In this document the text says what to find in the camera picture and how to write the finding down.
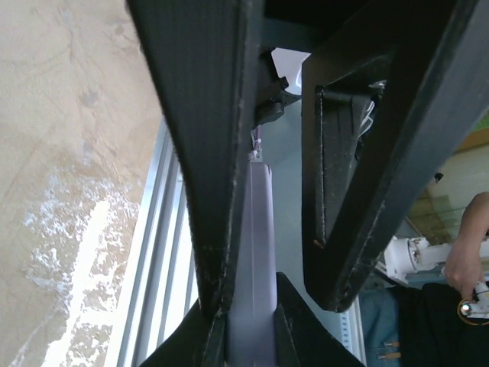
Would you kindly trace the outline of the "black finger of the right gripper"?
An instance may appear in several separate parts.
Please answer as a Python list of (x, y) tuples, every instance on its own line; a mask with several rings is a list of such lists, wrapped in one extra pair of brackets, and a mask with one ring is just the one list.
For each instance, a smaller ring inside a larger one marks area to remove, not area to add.
[(362, 365), (324, 328), (282, 272), (277, 273), (277, 301), (274, 334), (279, 366)]
[(195, 302), (173, 334), (141, 366), (224, 366), (226, 320), (227, 314), (221, 312), (208, 320)]

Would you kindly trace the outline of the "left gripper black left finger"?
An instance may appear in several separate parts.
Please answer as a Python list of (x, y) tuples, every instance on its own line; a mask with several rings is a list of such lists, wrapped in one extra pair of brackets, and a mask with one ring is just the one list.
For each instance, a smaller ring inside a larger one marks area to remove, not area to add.
[(264, 6), (130, 1), (179, 159), (199, 305), (226, 312), (235, 288)]

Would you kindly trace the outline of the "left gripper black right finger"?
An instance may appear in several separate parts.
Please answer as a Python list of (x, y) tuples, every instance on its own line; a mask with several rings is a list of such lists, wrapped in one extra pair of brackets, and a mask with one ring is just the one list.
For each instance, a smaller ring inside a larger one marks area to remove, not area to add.
[(369, 1), (303, 63), (303, 279), (347, 310), (488, 110), (486, 1)]

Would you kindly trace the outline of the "black phone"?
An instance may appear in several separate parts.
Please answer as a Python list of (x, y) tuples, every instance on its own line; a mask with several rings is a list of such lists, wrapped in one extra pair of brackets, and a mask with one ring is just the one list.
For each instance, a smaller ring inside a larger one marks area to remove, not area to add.
[(250, 163), (245, 182), (235, 290), (226, 323), (227, 366), (275, 366), (277, 309), (272, 173)]

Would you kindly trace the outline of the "operator forearm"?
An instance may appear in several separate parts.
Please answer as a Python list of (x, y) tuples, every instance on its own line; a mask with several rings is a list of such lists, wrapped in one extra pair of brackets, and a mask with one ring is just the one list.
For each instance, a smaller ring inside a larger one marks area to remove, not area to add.
[(480, 246), (487, 233), (488, 192), (482, 192), (475, 195), (465, 208), (455, 243), (463, 247)]

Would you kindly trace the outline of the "operator hand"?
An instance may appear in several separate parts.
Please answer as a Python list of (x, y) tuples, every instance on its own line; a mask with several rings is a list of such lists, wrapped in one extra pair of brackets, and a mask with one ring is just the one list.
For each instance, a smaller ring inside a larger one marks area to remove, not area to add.
[(479, 282), (484, 282), (481, 240), (457, 239), (445, 262), (445, 277), (462, 298), (472, 299)]

